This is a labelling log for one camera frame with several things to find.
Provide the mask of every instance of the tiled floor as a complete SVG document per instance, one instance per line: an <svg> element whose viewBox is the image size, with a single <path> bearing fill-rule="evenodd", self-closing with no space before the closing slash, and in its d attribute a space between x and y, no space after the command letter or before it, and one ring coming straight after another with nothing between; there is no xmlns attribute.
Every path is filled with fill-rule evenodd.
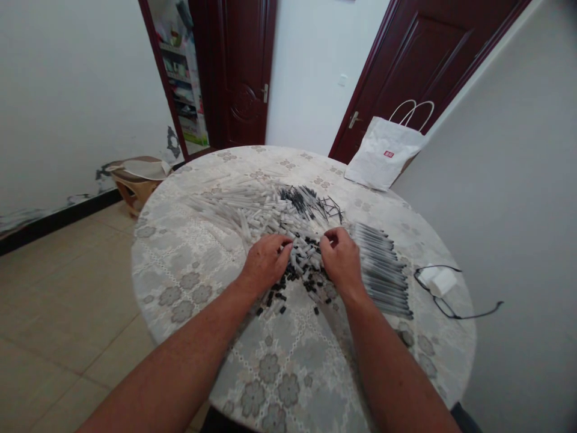
<svg viewBox="0 0 577 433"><path fill-rule="evenodd" d="M117 203L0 257L1 432L73 432L154 349L132 292L133 225Z"/></svg>

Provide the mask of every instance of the floral tablecloth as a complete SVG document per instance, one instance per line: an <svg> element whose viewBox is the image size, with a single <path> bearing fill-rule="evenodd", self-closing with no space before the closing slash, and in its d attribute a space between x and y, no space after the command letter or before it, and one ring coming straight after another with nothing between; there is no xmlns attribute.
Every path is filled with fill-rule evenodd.
<svg viewBox="0 0 577 433"><path fill-rule="evenodd" d="M392 191L377 192L343 177L346 166L302 150L252 146L221 150L172 174L150 197L135 229L134 291L160 344L215 299L245 261L238 245L225 250L181 198L221 191L249 178L273 177L330 195L349 221L384 229L395 241L407 274L429 263L457 266L427 222ZM446 299L462 316L472 314L462 277ZM210 402L251 429L271 432L363 432L374 425L362 395L346 312L337 298L313 313L300 280L283 292L287 311L268 319L248 316L232 341ZM413 321L385 315L407 330L410 352L452 407L463 395L475 354L475 323L447 319L431 296L409 277Z"/></svg>

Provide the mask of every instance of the dark red door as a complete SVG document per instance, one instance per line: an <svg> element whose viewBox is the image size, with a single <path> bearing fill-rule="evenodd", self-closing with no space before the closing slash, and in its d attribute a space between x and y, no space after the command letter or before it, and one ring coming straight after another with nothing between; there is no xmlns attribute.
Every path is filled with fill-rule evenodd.
<svg viewBox="0 0 577 433"><path fill-rule="evenodd" d="M264 144L276 0L189 0L210 145Z"/></svg>
<svg viewBox="0 0 577 433"><path fill-rule="evenodd" d="M348 164L373 116L389 119L405 100L435 103L426 133L527 3L391 0L330 157ZM393 121L409 110L405 104ZM419 129L429 111L420 107L408 126Z"/></svg>

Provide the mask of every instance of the light switch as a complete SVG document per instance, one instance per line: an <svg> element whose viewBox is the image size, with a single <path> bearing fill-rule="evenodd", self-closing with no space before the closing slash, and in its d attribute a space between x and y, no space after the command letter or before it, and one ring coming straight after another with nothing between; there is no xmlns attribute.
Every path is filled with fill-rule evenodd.
<svg viewBox="0 0 577 433"><path fill-rule="evenodd" d="M347 84L348 79L349 79L349 77L347 77L345 74L341 74L340 78L338 79L337 84L339 86L344 87Z"/></svg>

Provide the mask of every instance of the black baseboard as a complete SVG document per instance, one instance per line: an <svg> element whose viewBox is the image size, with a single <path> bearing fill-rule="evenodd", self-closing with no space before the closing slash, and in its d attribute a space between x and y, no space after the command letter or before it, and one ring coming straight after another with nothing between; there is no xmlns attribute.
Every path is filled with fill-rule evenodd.
<svg viewBox="0 0 577 433"><path fill-rule="evenodd" d="M23 247L42 236L49 235L78 220L86 218L118 201L122 200L117 189L90 198L82 203L67 207L28 224L26 227L0 241L0 256Z"/></svg>

